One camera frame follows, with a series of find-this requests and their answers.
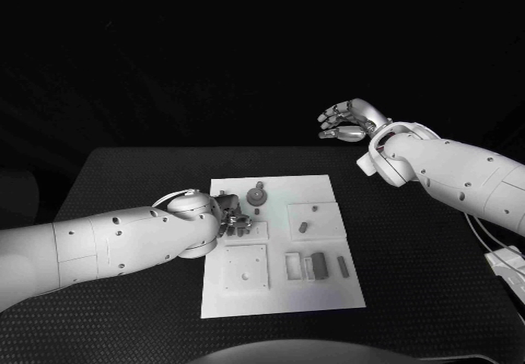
white board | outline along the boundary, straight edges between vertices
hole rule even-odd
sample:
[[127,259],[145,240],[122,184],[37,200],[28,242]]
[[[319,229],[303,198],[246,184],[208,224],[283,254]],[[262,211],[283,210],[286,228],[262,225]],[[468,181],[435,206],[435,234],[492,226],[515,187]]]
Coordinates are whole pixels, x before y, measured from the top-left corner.
[[[256,215],[256,207],[247,202],[247,191],[256,187],[259,181],[263,181],[269,200],[263,206],[257,207],[260,214]],[[215,250],[207,255],[202,318],[365,307],[365,298],[347,242],[347,229],[338,204],[335,204],[337,199],[329,176],[250,177],[212,180],[211,195],[220,195],[221,190],[238,195],[243,214],[250,215],[254,222],[260,223],[254,224],[254,227],[260,227],[260,233],[251,232],[241,238],[224,236],[218,239]],[[300,215],[299,219],[306,218],[312,212],[309,210],[312,205],[319,207],[315,213],[322,212],[324,206],[332,206],[324,212],[325,218],[321,218],[322,215],[313,216],[319,219],[318,223],[328,219],[337,224],[332,223],[328,229],[326,227],[322,228],[321,225],[316,227],[316,220],[313,220],[312,229],[305,232],[305,234],[311,232],[311,238],[292,240],[290,219],[296,220],[293,215],[289,215],[289,211],[302,210],[305,215]],[[250,245],[266,246],[269,289],[241,289],[234,294],[224,289],[224,282],[228,279],[225,277],[230,275],[224,267],[224,251],[227,246]],[[305,258],[318,252],[325,254],[329,277],[322,281],[309,281]],[[298,256],[298,254],[305,279],[289,280],[287,256]],[[342,277],[338,264],[339,256],[345,257],[347,268],[351,273],[348,278]],[[236,271],[231,274],[237,277],[240,274],[243,276],[243,273]]]

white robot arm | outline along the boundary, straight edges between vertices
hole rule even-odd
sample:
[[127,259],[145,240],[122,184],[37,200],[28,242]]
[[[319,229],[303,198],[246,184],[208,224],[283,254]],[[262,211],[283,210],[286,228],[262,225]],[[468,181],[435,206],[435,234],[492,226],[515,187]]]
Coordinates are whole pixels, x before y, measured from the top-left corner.
[[236,195],[181,193],[168,212],[148,206],[0,231],[0,312],[73,284],[204,256],[234,229],[250,233]]
[[[525,166],[487,149],[445,140],[417,123],[393,122],[362,99],[319,116],[319,137],[373,138],[358,165],[396,187],[414,180],[435,199],[525,236]],[[350,121],[360,126],[339,127]]]

robotic hand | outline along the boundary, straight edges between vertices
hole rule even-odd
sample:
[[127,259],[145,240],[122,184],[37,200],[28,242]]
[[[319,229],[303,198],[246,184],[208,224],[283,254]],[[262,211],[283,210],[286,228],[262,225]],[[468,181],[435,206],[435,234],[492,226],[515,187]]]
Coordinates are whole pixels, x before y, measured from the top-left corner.
[[[423,184],[430,196],[462,212],[525,236],[525,166],[487,149],[445,140],[422,124],[393,122],[362,99],[319,116],[319,138],[350,142],[371,137],[358,165],[396,187]],[[350,121],[358,126],[338,125]]]
[[[156,207],[182,193],[168,212]],[[176,256],[198,258],[225,232],[250,234],[250,228],[237,195],[185,190],[153,207],[0,231],[0,312],[73,284],[133,273]]]

black table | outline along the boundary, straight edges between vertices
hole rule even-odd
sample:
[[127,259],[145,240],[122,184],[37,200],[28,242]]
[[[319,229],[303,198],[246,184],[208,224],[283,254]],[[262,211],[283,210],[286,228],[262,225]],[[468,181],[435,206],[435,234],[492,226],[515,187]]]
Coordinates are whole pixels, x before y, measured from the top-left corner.
[[365,146],[97,149],[57,220],[150,206],[212,178],[328,174],[365,309],[201,319],[205,259],[78,284],[13,306],[0,362],[187,362],[270,339],[350,341],[417,358],[520,363],[525,327],[462,214],[355,164]]

cable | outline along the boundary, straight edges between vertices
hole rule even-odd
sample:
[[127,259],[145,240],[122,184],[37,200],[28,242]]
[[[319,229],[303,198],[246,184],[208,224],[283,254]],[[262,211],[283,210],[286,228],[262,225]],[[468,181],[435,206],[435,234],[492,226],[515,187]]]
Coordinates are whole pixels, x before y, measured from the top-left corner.
[[512,267],[507,261],[498,256],[498,254],[492,251],[492,249],[489,248],[489,246],[485,244],[484,239],[479,237],[478,232],[474,228],[474,223],[471,222],[469,219],[469,215],[465,213],[465,217],[468,218],[468,223],[471,225],[471,229],[474,229],[474,234],[476,235],[478,240],[481,241],[481,243],[484,244],[484,246],[487,247],[487,249],[489,250],[489,252],[495,255],[495,257],[500,259],[500,261],[515,271],[518,272],[524,277],[525,277],[525,273],[523,271],[520,271],[515,267]]
[[525,258],[525,254],[523,254],[518,250],[514,250],[508,245],[505,245],[489,233],[488,229],[485,228],[482,222],[479,221],[479,218],[476,216],[474,216],[474,219],[478,221],[479,223],[479,227],[484,229],[487,235],[494,239],[495,242],[498,242],[500,245],[502,245],[504,248],[507,248],[514,254],[518,254],[523,258]]
[[179,191],[179,192],[174,192],[171,193],[169,195],[166,195],[162,199],[159,199],[156,201],[156,203],[152,205],[152,207],[156,207],[159,204],[162,204],[169,198],[178,196],[181,193],[187,193],[187,192],[195,192],[195,190],[184,190],[184,191]]

